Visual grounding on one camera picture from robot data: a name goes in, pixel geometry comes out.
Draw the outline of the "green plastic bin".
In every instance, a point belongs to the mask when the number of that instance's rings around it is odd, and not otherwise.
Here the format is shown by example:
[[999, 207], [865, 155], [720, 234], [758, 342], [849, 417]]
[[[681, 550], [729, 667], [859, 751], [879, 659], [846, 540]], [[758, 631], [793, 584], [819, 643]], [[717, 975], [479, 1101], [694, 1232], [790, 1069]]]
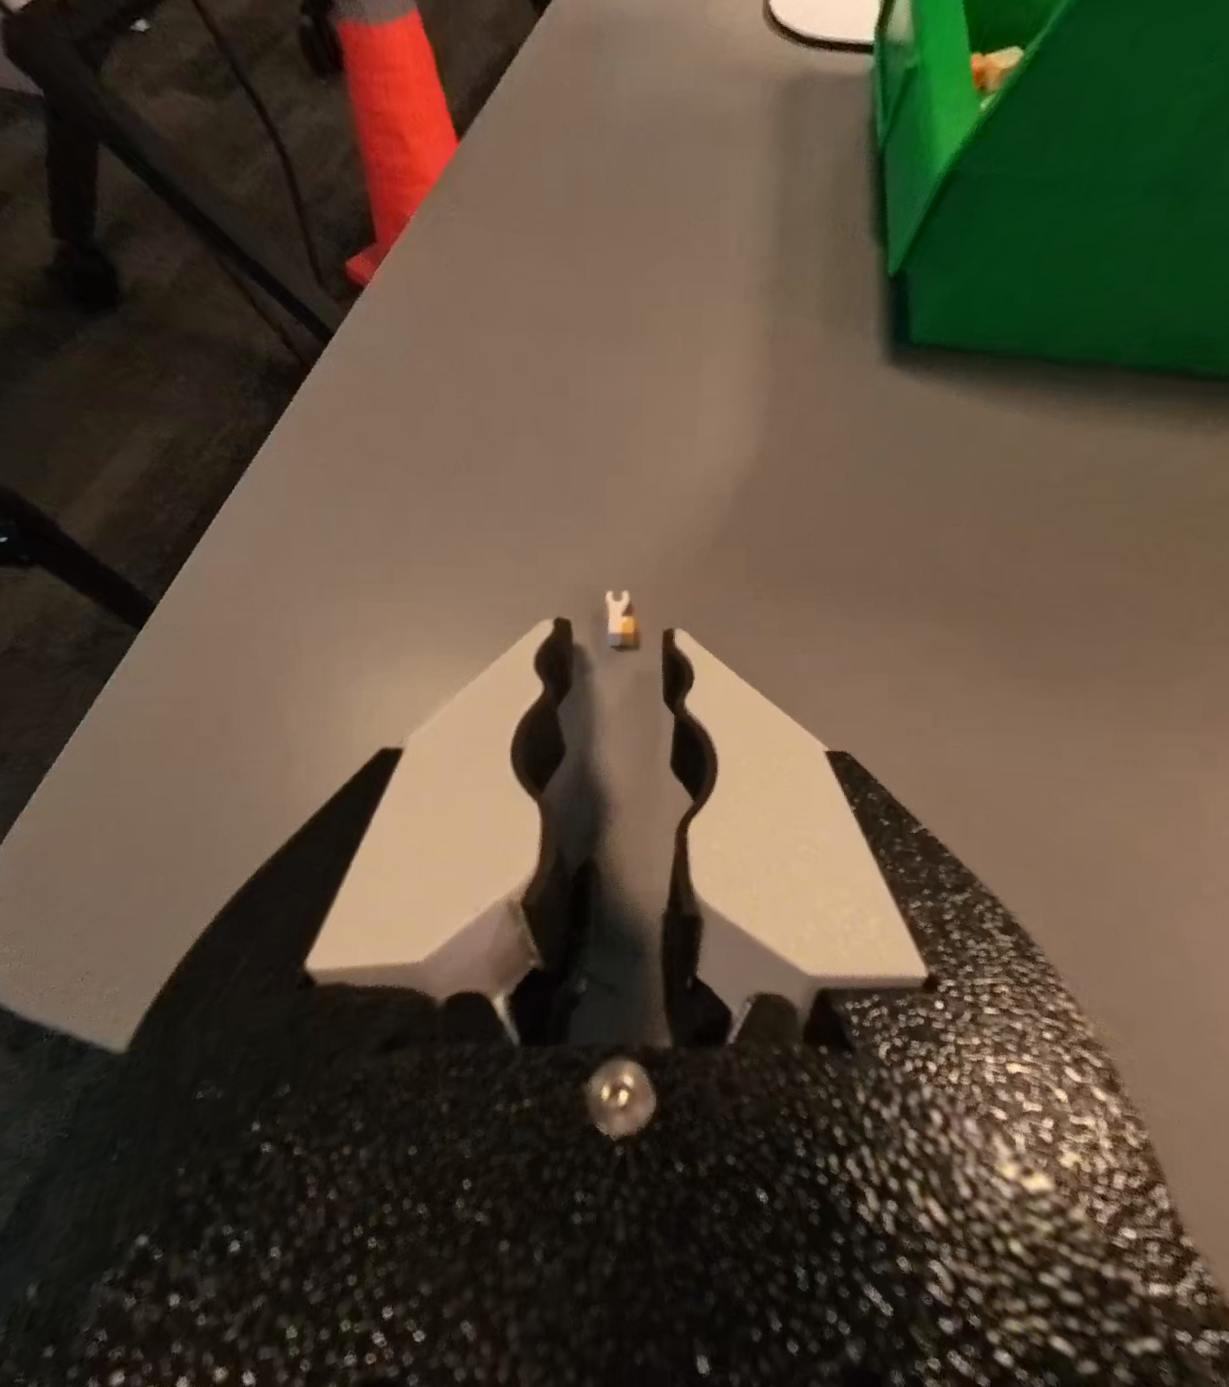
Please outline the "green plastic bin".
[[884, 3], [874, 45], [903, 342], [1229, 378], [1229, 3]]

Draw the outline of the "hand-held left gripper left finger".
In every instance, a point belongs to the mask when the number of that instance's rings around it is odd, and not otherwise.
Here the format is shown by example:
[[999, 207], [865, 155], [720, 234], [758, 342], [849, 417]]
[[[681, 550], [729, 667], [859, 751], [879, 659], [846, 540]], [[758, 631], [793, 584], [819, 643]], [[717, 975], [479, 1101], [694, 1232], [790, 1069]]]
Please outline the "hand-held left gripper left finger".
[[482, 997], [502, 1026], [564, 954], [569, 873], [544, 796], [573, 682], [540, 621], [415, 728], [305, 959], [316, 985]]

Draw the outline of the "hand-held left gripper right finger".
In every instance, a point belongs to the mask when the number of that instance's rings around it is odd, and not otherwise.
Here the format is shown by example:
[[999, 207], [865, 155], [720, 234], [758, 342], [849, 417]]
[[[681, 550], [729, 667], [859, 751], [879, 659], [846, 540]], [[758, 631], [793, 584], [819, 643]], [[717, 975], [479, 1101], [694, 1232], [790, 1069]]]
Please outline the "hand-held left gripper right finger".
[[930, 975], [829, 748], [689, 631], [661, 641], [671, 769], [690, 797], [663, 925], [670, 1011], [748, 1011]]

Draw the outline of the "orange traffic cone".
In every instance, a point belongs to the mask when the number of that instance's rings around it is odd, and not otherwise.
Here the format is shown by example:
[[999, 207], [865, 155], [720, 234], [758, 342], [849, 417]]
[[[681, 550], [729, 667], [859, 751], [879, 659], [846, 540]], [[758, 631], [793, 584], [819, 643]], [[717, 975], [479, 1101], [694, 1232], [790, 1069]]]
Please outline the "orange traffic cone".
[[415, 1], [333, 4], [365, 173], [372, 243], [346, 263], [365, 287], [457, 149], [440, 72]]

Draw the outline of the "black screen stand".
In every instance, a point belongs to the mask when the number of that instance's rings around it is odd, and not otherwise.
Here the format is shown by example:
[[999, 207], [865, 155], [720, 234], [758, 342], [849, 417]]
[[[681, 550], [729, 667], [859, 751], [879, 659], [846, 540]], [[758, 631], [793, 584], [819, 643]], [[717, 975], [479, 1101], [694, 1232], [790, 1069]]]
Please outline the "black screen stand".
[[323, 280], [291, 156], [207, 3], [193, 3], [193, 9], [276, 150], [304, 240], [304, 267], [274, 247], [242, 207], [103, 78], [115, 46], [161, 7], [158, 1], [0, 3], [3, 53], [35, 85], [44, 104], [51, 274], [73, 302], [91, 311], [120, 300], [117, 270], [97, 231], [100, 155], [109, 152], [217, 257], [271, 328], [276, 321], [252, 296], [255, 289], [326, 345], [346, 309]]

